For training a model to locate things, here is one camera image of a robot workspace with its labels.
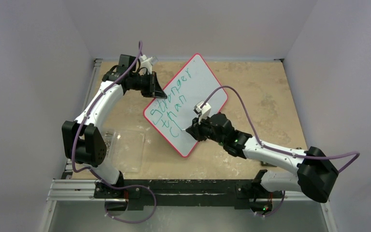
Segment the red-framed whiteboard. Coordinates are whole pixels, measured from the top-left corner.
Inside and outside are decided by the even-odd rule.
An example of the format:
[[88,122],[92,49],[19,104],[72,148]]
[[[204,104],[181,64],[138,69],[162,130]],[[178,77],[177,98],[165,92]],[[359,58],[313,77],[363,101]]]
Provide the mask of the red-framed whiteboard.
[[221,110],[228,100],[224,89],[203,57],[196,53],[186,65],[163,88],[166,99],[154,99],[144,109],[144,118],[182,156],[188,157],[197,141],[183,128],[188,128],[197,117],[194,106],[205,101],[211,114]]

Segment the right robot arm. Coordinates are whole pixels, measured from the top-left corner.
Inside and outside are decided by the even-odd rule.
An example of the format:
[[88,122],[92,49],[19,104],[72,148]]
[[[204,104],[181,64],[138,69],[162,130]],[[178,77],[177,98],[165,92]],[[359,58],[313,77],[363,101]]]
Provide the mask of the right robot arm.
[[292,149],[259,142],[253,135],[235,129],[222,113],[202,120],[196,117],[185,131],[198,142],[209,139],[218,143],[234,157],[282,168],[283,172],[267,171],[252,183],[252,191],[259,197],[272,191],[297,191],[326,203],[339,176],[338,169],[319,148]]

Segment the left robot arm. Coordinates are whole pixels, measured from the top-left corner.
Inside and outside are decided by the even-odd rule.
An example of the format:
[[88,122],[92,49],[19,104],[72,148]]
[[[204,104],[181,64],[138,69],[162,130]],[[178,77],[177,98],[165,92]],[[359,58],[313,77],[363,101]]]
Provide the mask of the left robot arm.
[[123,195],[124,178],[107,157],[101,129],[114,105],[129,90],[139,91],[145,98],[167,98],[153,71],[157,62],[156,57],[143,54],[121,55],[118,64],[103,75],[99,90],[84,111],[61,127],[65,155],[71,160],[73,171],[89,170],[114,198]]

